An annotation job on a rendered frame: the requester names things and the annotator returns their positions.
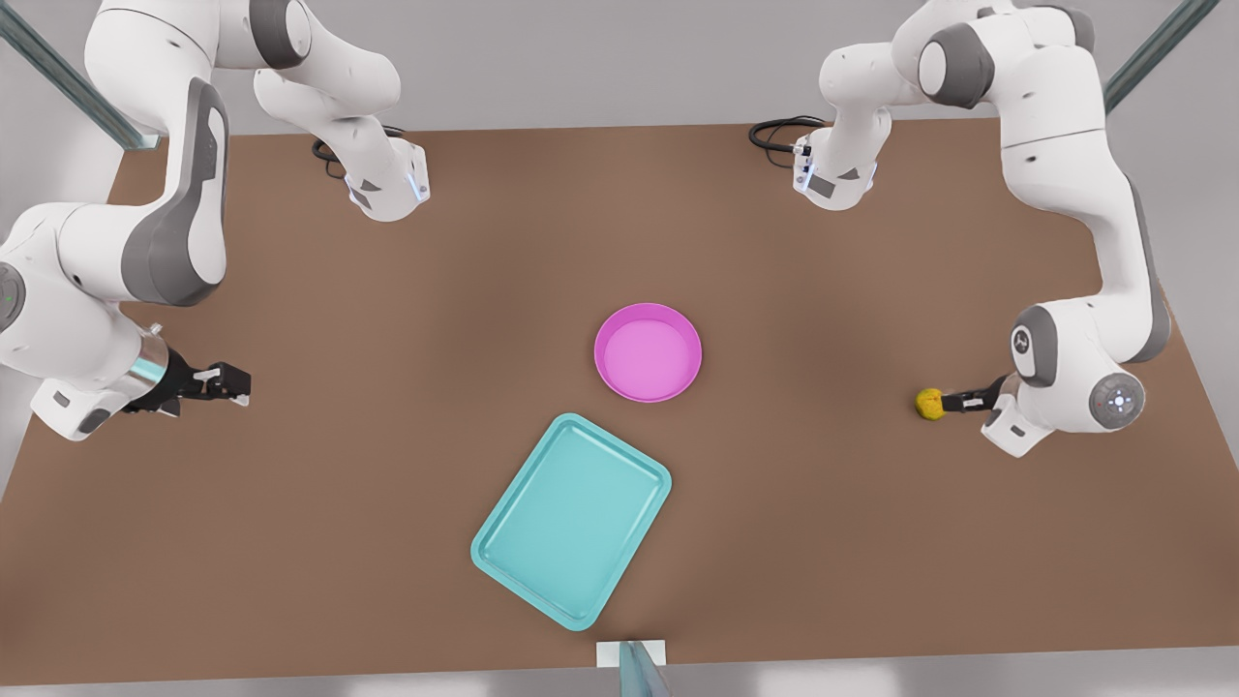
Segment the pink round plate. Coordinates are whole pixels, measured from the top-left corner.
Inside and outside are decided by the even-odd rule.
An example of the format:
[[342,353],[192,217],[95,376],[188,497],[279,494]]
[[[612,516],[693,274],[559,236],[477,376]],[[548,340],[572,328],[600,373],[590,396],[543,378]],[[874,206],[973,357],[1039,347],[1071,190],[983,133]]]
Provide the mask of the pink round plate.
[[641,404],[673,400],[701,370],[694,323],[672,306],[637,303],[617,310],[593,337],[593,366],[611,391]]

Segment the teal rectangular tray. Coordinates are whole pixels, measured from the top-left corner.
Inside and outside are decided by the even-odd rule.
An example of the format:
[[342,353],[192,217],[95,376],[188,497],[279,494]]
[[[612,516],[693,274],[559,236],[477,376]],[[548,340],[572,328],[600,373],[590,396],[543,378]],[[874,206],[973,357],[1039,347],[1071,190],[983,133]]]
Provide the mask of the teal rectangular tray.
[[637,447],[563,413],[470,543],[470,560],[560,626],[593,626],[670,494]]

